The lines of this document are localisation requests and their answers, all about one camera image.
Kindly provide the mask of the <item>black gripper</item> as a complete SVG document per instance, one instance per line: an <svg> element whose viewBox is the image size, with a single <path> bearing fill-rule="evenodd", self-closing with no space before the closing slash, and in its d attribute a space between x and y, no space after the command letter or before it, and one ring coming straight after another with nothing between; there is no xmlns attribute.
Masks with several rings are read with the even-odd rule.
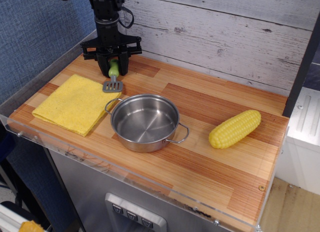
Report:
<svg viewBox="0 0 320 232"><path fill-rule="evenodd" d="M84 58L97 59L102 74L109 77L107 56L118 56L119 72L125 76L129 69L129 56L142 53L141 38L120 33L117 21L97 19L95 25L97 37L80 44Z"/></svg>

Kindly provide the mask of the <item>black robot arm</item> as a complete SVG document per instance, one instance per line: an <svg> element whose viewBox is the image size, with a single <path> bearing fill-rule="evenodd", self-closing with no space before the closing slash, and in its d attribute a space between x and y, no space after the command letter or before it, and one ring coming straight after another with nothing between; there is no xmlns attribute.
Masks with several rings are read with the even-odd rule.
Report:
<svg viewBox="0 0 320 232"><path fill-rule="evenodd" d="M124 35L119 32L118 25L130 28L120 21L119 11L129 14L132 12L123 6L124 0L90 0L96 26L97 37L80 44L85 60L94 59L98 62L102 74L109 75L109 60L118 58L119 73L128 73L129 58L134 54L141 54L141 38L139 36Z"/></svg>

